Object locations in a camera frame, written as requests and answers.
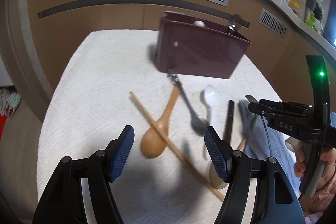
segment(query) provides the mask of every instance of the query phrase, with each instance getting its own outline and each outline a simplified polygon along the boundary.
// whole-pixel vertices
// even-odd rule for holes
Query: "white spoon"
[[[204,101],[205,103],[207,104],[207,106],[209,107],[209,125],[210,126],[214,126],[213,125],[213,115],[212,115],[212,110],[213,110],[213,107],[215,107],[218,103],[218,95],[217,95],[217,91],[216,89],[214,88],[213,85],[207,85],[205,87],[205,90],[204,90]],[[210,160],[210,155],[209,155],[209,152],[204,144],[204,147],[203,147],[203,156],[206,160]]]

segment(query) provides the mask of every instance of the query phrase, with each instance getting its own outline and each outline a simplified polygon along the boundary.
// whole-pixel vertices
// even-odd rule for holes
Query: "wooden spoon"
[[[166,109],[163,112],[161,118],[156,121],[156,124],[166,133],[167,136],[169,130],[170,114],[179,94],[180,91],[178,87],[174,85]],[[147,158],[156,158],[162,154],[166,145],[166,142],[157,134],[155,128],[151,126],[142,136],[141,152]]]

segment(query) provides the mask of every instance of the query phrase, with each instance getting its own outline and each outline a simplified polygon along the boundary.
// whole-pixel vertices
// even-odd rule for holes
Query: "screw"
[[[274,158],[274,157],[269,157],[269,158],[268,158],[268,161],[269,161],[270,163],[274,164],[274,163],[277,162],[277,159]]]
[[[243,153],[240,150],[235,150],[235,151],[233,151],[233,155],[240,158],[243,155]]]
[[[70,160],[70,157],[69,156],[65,156],[61,159],[62,163],[66,163]]]
[[[102,156],[104,156],[104,155],[105,155],[105,150],[98,150],[98,151],[96,152],[96,155],[97,155],[97,157],[102,157]]]

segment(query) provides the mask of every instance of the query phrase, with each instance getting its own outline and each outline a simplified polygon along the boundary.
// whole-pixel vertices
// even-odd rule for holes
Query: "maroon container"
[[[204,22],[204,27],[195,21]],[[165,12],[157,42],[156,67],[160,72],[230,78],[250,45],[229,27],[185,14]]]

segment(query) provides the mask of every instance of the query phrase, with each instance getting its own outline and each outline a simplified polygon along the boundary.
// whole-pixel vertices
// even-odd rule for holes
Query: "table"
[[[89,157],[116,139],[125,125],[132,125],[135,140],[122,175],[111,184],[115,202],[128,223],[213,223],[221,202],[181,166],[166,148],[155,159],[140,152],[140,140],[149,125],[130,100],[133,90],[158,119],[165,109],[172,84],[152,63],[157,31],[104,30],[92,32],[70,59],[55,90],[43,122],[37,160],[38,198],[63,156]],[[231,78],[180,75],[192,106],[200,117],[206,107],[200,92],[213,85],[219,103],[213,110],[214,128],[222,136],[228,100],[236,103],[251,94],[258,100],[280,101],[260,71],[244,55]],[[204,175],[209,162],[202,155],[204,140],[193,132],[190,114],[181,97],[173,109],[169,137]],[[242,139],[242,122],[235,107],[231,146]],[[88,223],[95,223],[87,180],[82,179]],[[251,181],[255,189],[256,181]],[[227,188],[220,190],[223,194]],[[252,215],[254,193],[250,191],[243,223]]]

